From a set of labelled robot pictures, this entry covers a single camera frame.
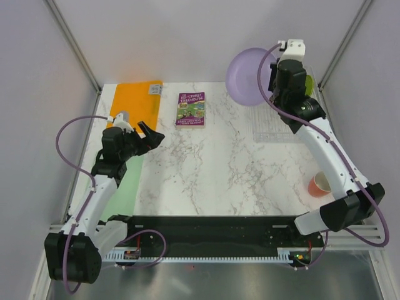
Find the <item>purple plastic plate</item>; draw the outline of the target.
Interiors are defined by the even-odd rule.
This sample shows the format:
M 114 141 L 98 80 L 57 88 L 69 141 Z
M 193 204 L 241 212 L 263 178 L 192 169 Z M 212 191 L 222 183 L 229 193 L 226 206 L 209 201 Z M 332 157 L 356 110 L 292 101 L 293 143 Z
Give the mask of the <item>purple plastic plate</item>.
M 253 47 L 240 52 L 226 73 L 226 89 L 231 99 L 242 106 L 258 106 L 264 98 L 258 87 L 257 73 L 266 50 Z

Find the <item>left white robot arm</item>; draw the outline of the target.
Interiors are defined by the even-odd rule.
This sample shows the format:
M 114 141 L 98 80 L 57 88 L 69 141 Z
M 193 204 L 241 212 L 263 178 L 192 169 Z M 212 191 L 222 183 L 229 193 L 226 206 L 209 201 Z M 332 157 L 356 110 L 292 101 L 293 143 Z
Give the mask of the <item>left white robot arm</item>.
M 165 138 L 143 121 L 138 126 L 142 135 L 125 121 L 102 132 L 102 148 L 88 172 L 91 186 L 61 230 L 49 233 L 44 241 L 51 279 L 92 284 L 103 259 L 117 244 L 135 243 L 137 231 L 124 221 L 107 221 L 102 229 L 97 226 L 127 171 L 127 161 L 156 149 Z

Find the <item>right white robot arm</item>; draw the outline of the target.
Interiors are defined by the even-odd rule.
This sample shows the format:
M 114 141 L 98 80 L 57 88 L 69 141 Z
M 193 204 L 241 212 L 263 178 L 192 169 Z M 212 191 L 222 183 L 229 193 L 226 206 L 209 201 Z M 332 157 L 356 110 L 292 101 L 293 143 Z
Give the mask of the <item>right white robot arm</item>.
M 385 195 L 380 183 L 371 184 L 344 152 L 320 104 L 306 95 L 307 72 L 297 60 L 271 65 L 269 89 L 282 121 L 307 146 L 324 173 L 334 200 L 298 216 L 286 230 L 287 241 L 300 246 L 309 234 L 338 232 L 375 212 Z

